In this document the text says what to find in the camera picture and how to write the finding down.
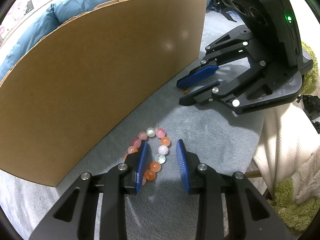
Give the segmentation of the green shaggy rug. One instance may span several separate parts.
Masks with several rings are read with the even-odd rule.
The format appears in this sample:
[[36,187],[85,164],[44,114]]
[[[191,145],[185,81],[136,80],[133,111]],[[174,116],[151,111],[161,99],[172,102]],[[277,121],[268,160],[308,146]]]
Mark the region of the green shaggy rug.
[[295,103],[281,115],[279,129],[271,204],[286,226],[300,233],[319,211],[319,134]]

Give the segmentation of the small gold charm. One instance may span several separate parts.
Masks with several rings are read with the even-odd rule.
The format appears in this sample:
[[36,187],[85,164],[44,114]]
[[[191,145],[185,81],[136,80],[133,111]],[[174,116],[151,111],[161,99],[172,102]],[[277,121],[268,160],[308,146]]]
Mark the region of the small gold charm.
[[189,90],[189,89],[187,89],[187,88],[180,88],[180,89],[179,89],[179,91],[180,91],[182,94],[184,94],[184,95],[186,95],[186,94],[189,94],[189,93],[190,93],[190,90]]

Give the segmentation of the cream ribbed trousers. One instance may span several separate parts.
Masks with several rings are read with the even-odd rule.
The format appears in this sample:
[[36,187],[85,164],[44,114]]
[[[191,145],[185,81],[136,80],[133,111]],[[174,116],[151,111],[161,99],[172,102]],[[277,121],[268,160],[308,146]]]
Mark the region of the cream ribbed trousers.
[[319,134],[295,103],[265,111],[265,120],[253,161],[270,192],[295,173],[319,148]]

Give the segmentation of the black clothes pile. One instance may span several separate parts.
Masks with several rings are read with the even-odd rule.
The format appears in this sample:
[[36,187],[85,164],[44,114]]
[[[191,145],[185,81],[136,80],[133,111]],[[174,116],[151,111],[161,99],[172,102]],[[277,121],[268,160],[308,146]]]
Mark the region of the black clothes pile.
[[210,0],[208,9],[219,12],[229,21],[237,22],[240,20],[240,16],[234,10],[229,9],[222,0]]

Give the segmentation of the brown cardboard box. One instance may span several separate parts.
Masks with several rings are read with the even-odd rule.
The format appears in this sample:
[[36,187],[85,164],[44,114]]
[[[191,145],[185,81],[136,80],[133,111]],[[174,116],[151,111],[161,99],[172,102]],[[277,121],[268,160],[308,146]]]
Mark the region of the brown cardboard box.
[[207,0],[113,0],[42,38],[1,81],[1,169],[56,186],[197,59]]

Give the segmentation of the grey fleece bed blanket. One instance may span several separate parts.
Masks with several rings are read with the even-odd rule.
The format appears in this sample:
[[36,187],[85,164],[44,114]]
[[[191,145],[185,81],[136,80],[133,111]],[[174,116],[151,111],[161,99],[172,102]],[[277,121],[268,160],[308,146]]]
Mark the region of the grey fleece bed blanket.
[[171,79],[106,133],[56,187],[35,184],[1,172],[1,207],[23,239],[28,239],[44,215],[84,172],[107,172],[123,161],[140,131],[162,128],[171,139],[169,154],[154,181],[137,195],[125,197],[128,239],[194,239],[199,198],[188,195],[181,182],[175,144],[219,173],[245,172],[257,147],[264,114],[236,115],[226,106],[181,106],[181,92]]

